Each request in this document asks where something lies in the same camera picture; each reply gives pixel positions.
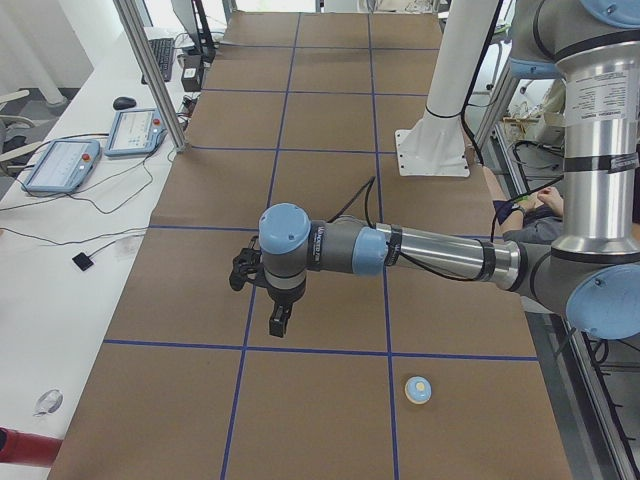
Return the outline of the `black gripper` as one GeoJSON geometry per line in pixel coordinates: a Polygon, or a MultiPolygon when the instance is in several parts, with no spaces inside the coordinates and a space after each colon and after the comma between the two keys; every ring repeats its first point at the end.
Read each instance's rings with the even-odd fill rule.
{"type": "Polygon", "coordinates": [[[285,336],[291,316],[291,305],[304,295],[304,281],[276,279],[275,283],[272,283],[267,280],[266,289],[275,302],[269,318],[269,334],[285,336]]]}

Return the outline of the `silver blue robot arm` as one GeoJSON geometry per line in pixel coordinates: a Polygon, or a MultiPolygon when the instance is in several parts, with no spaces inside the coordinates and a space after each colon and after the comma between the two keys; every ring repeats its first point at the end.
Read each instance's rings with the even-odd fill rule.
{"type": "Polygon", "coordinates": [[[254,282],[285,334],[310,271],[378,275],[400,265],[486,281],[534,299],[601,339],[639,331],[639,244],[632,234],[639,116],[635,1],[520,1],[509,66],[566,86],[562,234],[550,245],[494,243],[345,217],[313,221],[281,203],[259,221],[254,282]]]}

